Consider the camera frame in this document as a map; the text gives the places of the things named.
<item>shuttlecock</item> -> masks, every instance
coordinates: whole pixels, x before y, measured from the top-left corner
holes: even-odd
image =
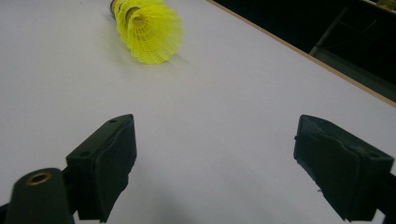
[[[163,63],[174,55],[183,29],[177,13],[162,0],[113,0],[120,38],[142,63]]]

